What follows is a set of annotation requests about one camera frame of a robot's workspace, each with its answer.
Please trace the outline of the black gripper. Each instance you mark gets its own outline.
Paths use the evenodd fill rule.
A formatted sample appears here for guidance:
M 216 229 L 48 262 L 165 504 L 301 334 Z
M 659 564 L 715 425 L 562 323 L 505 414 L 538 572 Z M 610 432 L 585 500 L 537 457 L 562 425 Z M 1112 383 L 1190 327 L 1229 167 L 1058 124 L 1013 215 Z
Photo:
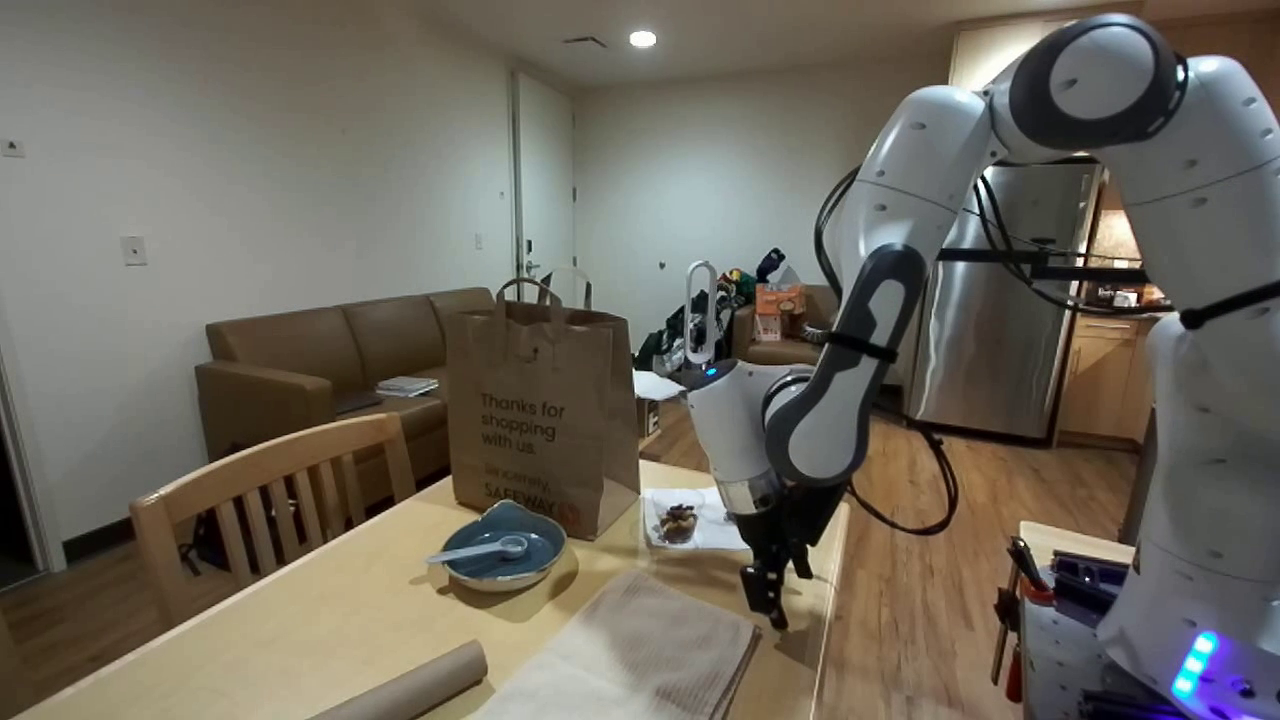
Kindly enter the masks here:
M 751 612 L 768 618 L 775 634 L 786 634 L 783 612 L 783 569 L 799 582 L 811 576 L 806 551 L 824 535 L 843 489 L 780 489 L 756 514 L 739 516 L 736 530 L 751 547 L 751 564 L 739 569 L 739 588 Z

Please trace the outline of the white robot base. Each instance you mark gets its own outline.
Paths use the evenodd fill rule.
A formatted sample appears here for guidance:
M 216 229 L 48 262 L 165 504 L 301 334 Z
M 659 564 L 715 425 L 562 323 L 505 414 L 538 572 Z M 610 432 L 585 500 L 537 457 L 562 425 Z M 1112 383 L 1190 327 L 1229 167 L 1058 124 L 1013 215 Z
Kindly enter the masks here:
M 1141 559 L 1095 639 L 1187 720 L 1280 720 L 1280 596 L 1266 583 Z

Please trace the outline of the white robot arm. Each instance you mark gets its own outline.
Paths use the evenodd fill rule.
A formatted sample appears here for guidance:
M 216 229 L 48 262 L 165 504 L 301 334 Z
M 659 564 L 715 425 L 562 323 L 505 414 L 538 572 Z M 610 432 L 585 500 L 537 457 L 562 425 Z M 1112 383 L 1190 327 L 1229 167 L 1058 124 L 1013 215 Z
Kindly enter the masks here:
M 1146 337 L 1156 470 L 1106 654 L 1167 673 L 1198 629 L 1275 665 L 1280 588 L 1280 136 L 1232 58 L 1185 58 L 1134 16 L 1065 26 L 987 89 L 932 85 L 890 111 L 821 229 L 838 292 L 799 372 L 728 366 L 693 393 L 725 504 L 751 547 L 748 607 L 780 612 L 866 443 L 947 233 L 991 163 L 1092 158 L 1118 186 L 1145 277 L 1171 301 Z

